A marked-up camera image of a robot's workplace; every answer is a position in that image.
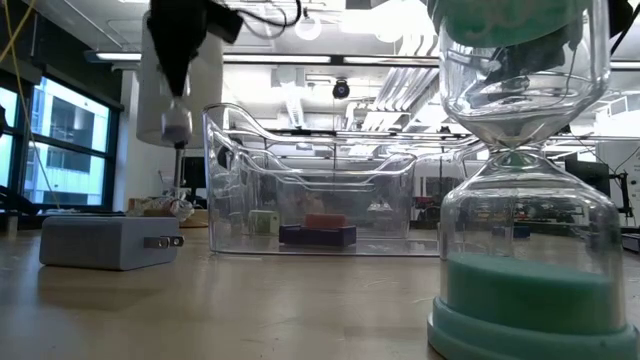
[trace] table surface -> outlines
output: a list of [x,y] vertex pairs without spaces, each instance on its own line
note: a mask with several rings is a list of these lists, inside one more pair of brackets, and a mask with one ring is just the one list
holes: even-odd
[[[130,272],[43,267],[38,233],[0,238],[0,358],[441,359],[438,259],[212,256],[206,229],[185,236],[175,262]],[[639,259],[624,259],[635,324]]]

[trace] security camera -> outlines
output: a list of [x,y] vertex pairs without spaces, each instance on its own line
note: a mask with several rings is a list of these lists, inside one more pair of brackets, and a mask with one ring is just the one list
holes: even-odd
[[336,80],[336,85],[333,87],[333,98],[342,100],[349,97],[349,85],[347,85],[346,79]]

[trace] black cable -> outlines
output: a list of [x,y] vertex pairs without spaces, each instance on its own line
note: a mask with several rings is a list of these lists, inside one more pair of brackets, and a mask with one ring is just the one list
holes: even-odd
[[263,22],[265,24],[269,24],[271,26],[281,27],[281,28],[285,29],[285,28],[294,26],[295,24],[298,23],[298,21],[300,21],[300,18],[302,18],[302,2],[300,0],[296,0],[296,17],[293,20],[293,22],[290,22],[290,23],[287,22],[286,16],[285,16],[284,22],[279,23],[277,21],[265,19],[262,16],[254,14],[249,10],[236,9],[236,11],[238,13],[240,13],[240,14],[247,15],[247,16],[249,16],[251,18],[254,18],[255,20],[258,20],[260,22]]
[[616,167],[615,170],[613,170],[613,175],[617,174],[617,171],[618,169],[620,169],[620,166],[624,165],[627,161],[629,161],[629,159],[631,159],[633,155],[635,155],[638,152],[638,150],[640,150],[640,146],[638,146],[635,150],[633,150],[631,155],[629,155],[628,158],[626,158],[623,162],[620,163],[620,165],[618,165],[618,167]]
[[[280,13],[282,14],[282,17],[284,18],[284,22],[287,22],[287,14],[284,12],[284,10],[282,10],[282,8],[280,7],[276,7],[276,9],[278,11],[280,11]],[[244,25],[247,27],[247,30],[249,30],[250,33],[252,33],[255,37],[257,37],[258,39],[262,39],[262,40],[273,40],[273,39],[277,39],[280,36],[282,36],[282,34],[284,34],[285,30],[287,29],[285,26],[280,27],[280,31],[278,31],[276,34],[272,34],[272,35],[264,35],[261,34],[259,32],[257,32],[256,30],[254,30],[248,22],[245,22]]]
[[631,30],[631,27],[633,26],[633,23],[636,21],[636,18],[638,17],[639,13],[640,13],[640,4],[638,4],[635,10],[633,10],[633,15],[631,16],[631,22],[629,23],[629,26],[627,26],[622,31],[620,36],[618,36],[618,38],[616,39],[616,42],[611,47],[611,55],[613,55],[613,53],[616,52],[616,49],[618,49],[618,46],[620,46],[620,43],[622,42],[622,39],[624,39],[624,37],[627,36],[627,33],[629,32],[629,30]]
[[551,106],[556,106],[558,104],[560,104],[561,102],[563,102],[567,96],[569,95],[569,83],[571,82],[571,76],[573,76],[573,67],[576,64],[576,55],[578,54],[578,50],[576,49],[573,52],[573,55],[571,56],[571,65],[569,66],[569,75],[567,75],[567,82],[564,84],[565,87],[565,91],[564,91],[564,95],[562,95],[562,99],[558,100],[557,102],[555,102],[554,104],[551,105],[547,105],[546,107],[551,107]]

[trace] gray power adapter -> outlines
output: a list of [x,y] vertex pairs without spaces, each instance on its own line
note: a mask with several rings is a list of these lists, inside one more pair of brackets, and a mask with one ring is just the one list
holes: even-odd
[[172,262],[183,243],[176,218],[52,216],[42,223],[40,262],[126,271]]

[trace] clear plastic bin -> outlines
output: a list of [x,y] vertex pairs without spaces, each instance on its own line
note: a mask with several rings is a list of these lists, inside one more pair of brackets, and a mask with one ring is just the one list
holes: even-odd
[[[229,117],[242,117],[242,126],[223,130]],[[416,156],[400,146],[416,143],[411,139],[275,135],[233,105],[206,109],[204,126],[212,251],[437,256],[435,228],[410,230],[414,172],[419,164],[434,178],[444,174],[459,183],[463,169],[455,151]],[[376,144],[397,152],[356,155],[354,147]],[[312,146],[318,156],[295,156],[296,146]],[[295,225],[311,231],[301,235],[302,243],[281,233]],[[355,239],[341,231],[355,231]]]

